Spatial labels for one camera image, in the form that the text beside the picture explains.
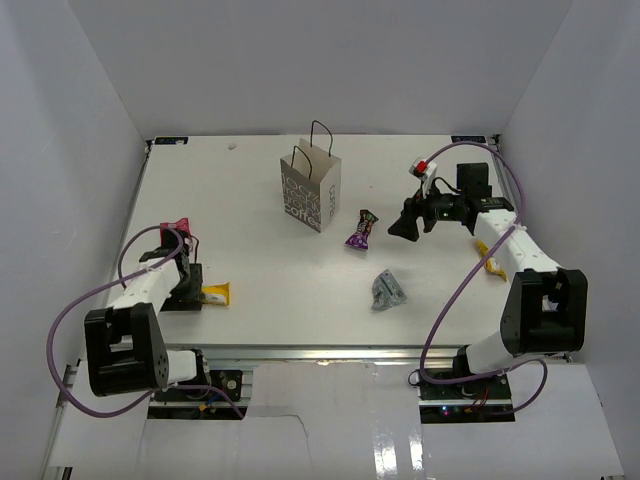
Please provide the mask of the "red snack packet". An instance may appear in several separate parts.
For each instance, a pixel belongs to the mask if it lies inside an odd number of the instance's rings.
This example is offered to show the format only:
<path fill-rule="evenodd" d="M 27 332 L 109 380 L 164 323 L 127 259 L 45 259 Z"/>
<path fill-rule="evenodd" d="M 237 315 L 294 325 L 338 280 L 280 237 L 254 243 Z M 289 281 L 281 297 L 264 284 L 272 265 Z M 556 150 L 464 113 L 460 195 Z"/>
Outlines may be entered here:
<path fill-rule="evenodd" d="M 161 245 L 164 247 L 175 247 L 177 245 L 178 240 L 176 236 L 170 232 L 171 229 L 175 230 L 184 241 L 188 243 L 192 242 L 192 234 L 188 217 L 182 217 L 174 222 L 162 222 L 160 227 Z"/>

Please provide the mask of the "purple candy packet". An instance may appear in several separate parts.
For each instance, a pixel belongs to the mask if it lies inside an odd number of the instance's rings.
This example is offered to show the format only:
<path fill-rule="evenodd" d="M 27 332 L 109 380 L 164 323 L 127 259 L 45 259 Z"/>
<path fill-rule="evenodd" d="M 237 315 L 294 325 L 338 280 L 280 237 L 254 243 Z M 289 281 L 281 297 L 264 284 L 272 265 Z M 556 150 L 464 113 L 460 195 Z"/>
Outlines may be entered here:
<path fill-rule="evenodd" d="M 361 209 L 356 231 L 344 242 L 349 248 L 366 251 L 369 248 L 368 239 L 371 230 L 379 218 L 370 210 Z"/>

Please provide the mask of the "yellow snack packet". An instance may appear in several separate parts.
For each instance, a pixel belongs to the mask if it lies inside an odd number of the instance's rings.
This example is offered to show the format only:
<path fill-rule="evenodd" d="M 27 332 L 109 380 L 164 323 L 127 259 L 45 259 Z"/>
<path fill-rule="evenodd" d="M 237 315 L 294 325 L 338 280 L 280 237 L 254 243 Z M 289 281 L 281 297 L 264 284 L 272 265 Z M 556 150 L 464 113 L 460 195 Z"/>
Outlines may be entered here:
<path fill-rule="evenodd" d="M 201 302 L 204 305 L 218 305 L 229 306 L 230 305 L 230 283 L 203 286 L 201 289 Z"/>
<path fill-rule="evenodd" d="M 481 240 L 475 241 L 475 248 L 481 258 L 484 258 L 489 252 L 489 247 Z M 504 281 L 507 280 L 506 272 L 493 257 L 488 258 L 484 262 L 484 270 L 489 274 L 501 277 Z"/>

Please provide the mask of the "grey snack packet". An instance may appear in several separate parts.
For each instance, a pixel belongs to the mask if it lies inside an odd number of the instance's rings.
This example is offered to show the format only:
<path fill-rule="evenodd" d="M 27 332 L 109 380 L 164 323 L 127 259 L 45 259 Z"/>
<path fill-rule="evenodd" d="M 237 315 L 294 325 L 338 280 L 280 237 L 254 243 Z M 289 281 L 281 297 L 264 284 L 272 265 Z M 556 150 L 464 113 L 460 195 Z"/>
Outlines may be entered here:
<path fill-rule="evenodd" d="M 402 305 L 407 296 L 389 269 L 381 272 L 372 284 L 372 309 L 385 311 Z"/>

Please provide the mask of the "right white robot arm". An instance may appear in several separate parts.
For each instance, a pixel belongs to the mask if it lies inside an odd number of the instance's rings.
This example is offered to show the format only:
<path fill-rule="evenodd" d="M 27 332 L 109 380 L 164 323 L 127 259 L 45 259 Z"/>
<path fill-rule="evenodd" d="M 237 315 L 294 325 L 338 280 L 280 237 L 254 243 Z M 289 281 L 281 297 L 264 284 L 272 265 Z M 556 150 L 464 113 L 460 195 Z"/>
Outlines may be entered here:
<path fill-rule="evenodd" d="M 417 159 L 409 169 L 420 189 L 404 202 L 389 234 L 417 241 L 437 222 L 458 222 L 486 247 L 506 275 L 510 290 L 498 329 L 461 348 L 453 360 L 451 384 L 472 399 L 488 385 L 486 373 L 498 374 L 517 362 L 576 352 L 586 330 L 588 280 L 579 269 L 565 269 L 547 256 L 519 226 L 511 203 L 497 197 L 485 163 L 458 165 L 457 185 L 443 193 L 436 184 L 434 162 Z M 422 221 L 424 226 L 418 228 Z"/>

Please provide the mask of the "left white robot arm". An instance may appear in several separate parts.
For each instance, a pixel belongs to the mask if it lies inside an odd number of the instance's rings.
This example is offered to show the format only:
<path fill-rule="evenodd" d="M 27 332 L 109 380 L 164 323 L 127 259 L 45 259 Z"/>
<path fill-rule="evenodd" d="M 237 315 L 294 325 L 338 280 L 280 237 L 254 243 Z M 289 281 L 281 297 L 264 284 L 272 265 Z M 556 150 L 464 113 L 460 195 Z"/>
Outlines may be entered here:
<path fill-rule="evenodd" d="M 139 259 L 142 274 L 123 293 L 84 320 L 88 375 L 92 392 L 105 397 L 165 389 L 177 384 L 199 399 L 211 387 L 211 374 L 194 349 L 166 348 L 158 315 L 202 308 L 202 265 L 190 261 L 191 235 L 170 224 L 156 249 Z"/>

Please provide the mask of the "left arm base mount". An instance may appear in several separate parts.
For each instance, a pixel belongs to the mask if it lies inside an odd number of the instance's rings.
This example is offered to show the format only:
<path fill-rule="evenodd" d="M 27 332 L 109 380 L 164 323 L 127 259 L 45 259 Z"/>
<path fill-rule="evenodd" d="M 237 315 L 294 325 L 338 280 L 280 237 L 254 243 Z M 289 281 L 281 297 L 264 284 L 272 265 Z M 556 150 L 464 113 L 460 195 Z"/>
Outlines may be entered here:
<path fill-rule="evenodd" d="M 170 382 L 151 396 L 149 417 L 173 420 L 242 420 L 244 374 L 237 369 L 211 369 L 198 349 L 169 351 Z"/>

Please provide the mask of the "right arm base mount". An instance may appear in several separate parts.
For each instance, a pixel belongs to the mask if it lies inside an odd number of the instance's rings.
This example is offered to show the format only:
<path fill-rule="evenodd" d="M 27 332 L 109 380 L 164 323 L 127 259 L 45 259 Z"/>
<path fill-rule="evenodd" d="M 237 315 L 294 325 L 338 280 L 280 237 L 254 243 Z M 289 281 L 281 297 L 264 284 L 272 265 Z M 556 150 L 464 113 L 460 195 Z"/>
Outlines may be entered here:
<path fill-rule="evenodd" d="M 511 389 L 504 377 L 439 385 L 426 382 L 414 370 L 407 382 L 417 389 L 423 425 L 515 421 Z"/>

